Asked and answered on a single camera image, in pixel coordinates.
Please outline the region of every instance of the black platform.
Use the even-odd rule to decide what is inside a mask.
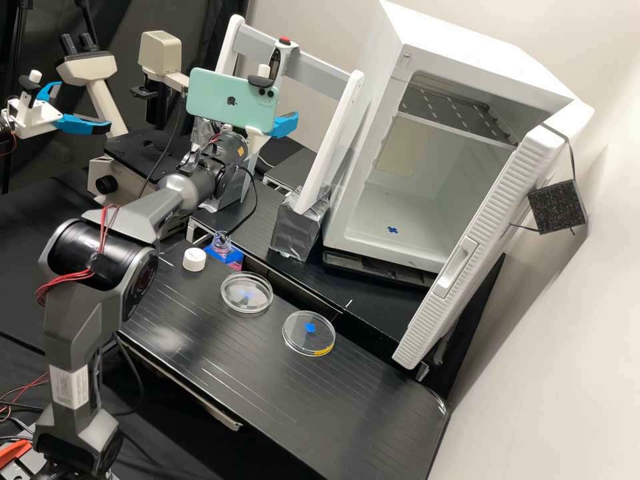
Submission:
[[[438,396],[340,334],[324,357],[293,352],[281,329],[298,308],[275,296],[263,313],[234,312],[219,291],[233,271],[212,257],[185,271],[188,246],[165,252],[122,328],[140,354],[324,478],[426,477],[447,421]]]
[[[272,271],[326,302],[338,314],[337,322],[343,324],[336,325],[337,329],[344,327],[345,334],[359,343],[362,341],[368,350],[376,350],[380,357],[390,359],[422,302],[425,290],[327,269],[322,264],[320,242],[304,263],[270,250],[278,206],[284,195],[260,183],[256,188],[257,210],[234,232],[231,238],[234,244],[258,265],[268,265]],[[208,232],[230,230],[252,207],[253,194],[249,193],[243,203],[234,203],[216,213],[200,209],[191,216],[191,220]],[[259,273],[270,275],[266,270]]]

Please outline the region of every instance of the black cable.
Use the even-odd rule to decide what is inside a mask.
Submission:
[[[10,402],[10,401],[6,401],[6,400],[0,400],[0,405],[6,405],[6,406],[11,407],[11,408],[34,411],[34,412],[43,412],[44,411],[44,408],[42,408],[42,407],[36,407],[34,405],[26,405],[24,403]]]
[[[516,225],[515,223],[510,223],[509,226],[510,227],[516,227],[516,228],[522,228],[524,230],[529,230],[529,231],[534,231],[534,232],[540,233],[540,230],[532,228],[532,227],[526,227],[524,225]]]
[[[171,144],[173,142],[173,138],[175,137],[175,132],[178,130],[178,125],[180,124],[180,114],[181,113],[182,113],[182,99],[179,99],[178,100],[178,116],[175,119],[175,124],[173,126],[173,130],[171,132],[171,136],[169,137],[169,141],[167,142],[167,146],[165,147],[164,150],[162,150],[162,153],[158,157],[158,160],[155,162],[154,166],[151,168],[151,171],[149,172],[149,174],[145,178],[145,181],[142,184],[142,187],[140,187],[140,191],[138,192],[138,196],[136,198],[142,197],[142,193],[145,191],[145,188],[147,187],[147,184],[149,183],[149,180],[151,179],[151,176],[154,174],[154,172],[156,171],[156,169],[160,165],[160,162],[162,162],[163,158],[165,158],[165,155],[169,151],[169,147],[171,146]]]
[[[238,230],[238,228],[240,228],[240,226],[242,226],[242,224],[244,222],[246,222],[247,220],[249,220],[251,218],[251,216],[254,214],[256,208],[258,208],[258,190],[255,189],[255,181],[253,179],[253,175],[245,167],[238,167],[238,170],[244,170],[249,175],[249,178],[251,179],[251,186],[253,187],[253,195],[255,196],[255,203],[253,204],[253,208],[251,209],[251,211],[242,220],[240,220],[240,223],[238,223],[234,228],[232,228],[231,230],[229,230],[227,232],[227,236],[230,236],[233,232]]]
[[[127,364],[129,365],[129,368],[131,369],[131,372],[135,377],[135,381],[138,384],[138,391],[140,392],[140,397],[138,398],[138,404],[134,408],[130,410],[118,412],[118,413],[112,413],[112,416],[114,417],[124,417],[125,415],[131,415],[132,413],[135,413],[138,411],[138,409],[142,405],[142,402],[145,399],[145,387],[142,384],[142,378],[140,378],[140,374],[138,373],[138,370],[135,368],[135,365],[133,364],[133,361],[129,356],[129,352],[127,352],[125,346],[122,344],[122,340],[120,340],[120,337],[118,337],[116,333],[113,334],[113,339],[117,342],[118,347],[120,348],[120,352],[122,352],[122,356],[125,358]]]
[[[10,341],[11,343],[14,343],[15,345],[18,345],[18,347],[22,347],[26,350],[29,350],[30,352],[37,353],[38,355],[42,355],[43,357],[45,356],[44,350],[39,349],[38,347],[34,347],[33,345],[30,345],[27,342],[22,341],[19,338],[16,338],[8,334],[7,332],[0,331],[0,337]]]
[[[24,435],[4,435],[0,437],[0,441],[16,441],[16,440],[29,440],[31,441],[31,437],[25,437]]]
[[[573,180],[575,181],[575,160],[573,158],[573,148],[571,148],[571,142],[569,141],[569,137],[566,136],[564,133],[559,132],[555,128],[548,126],[544,122],[542,122],[540,125],[542,125],[544,128],[546,128],[550,132],[556,134],[558,137],[562,138],[562,140],[567,142],[567,145],[569,146],[569,157],[571,158],[571,172],[573,174]]]
[[[16,418],[12,415],[10,415],[7,420],[14,422],[18,427],[22,428],[22,430],[26,431],[27,433],[30,433],[31,435],[33,435],[33,430],[31,430],[31,428],[29,428],[29,426],[24,423],[22,420],[20,420],[19,418]]]

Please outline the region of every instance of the petri dish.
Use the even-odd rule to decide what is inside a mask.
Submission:
[[[289,348],[308,357],[326,355],[335,344],[331,322],[308,310],[290,314],[282,325],[282,336]]]
[[[273,300],[268,280],[249,272],[236,272],[225,278],[220,294],[230,308],[241,313],[262,312]]]

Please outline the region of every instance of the black base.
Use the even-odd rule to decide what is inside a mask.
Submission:
[[[323,249],[322,264],[327,268],[352,271],[383,281],[408,284],[426,290],[436,278],[434,273],[328,248]]]

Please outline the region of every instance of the microscope knob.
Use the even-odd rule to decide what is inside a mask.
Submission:
[[[118,190],[118,180],[113,175],[105,175],[95,181],[95,188],[102,195],[108,195]]]

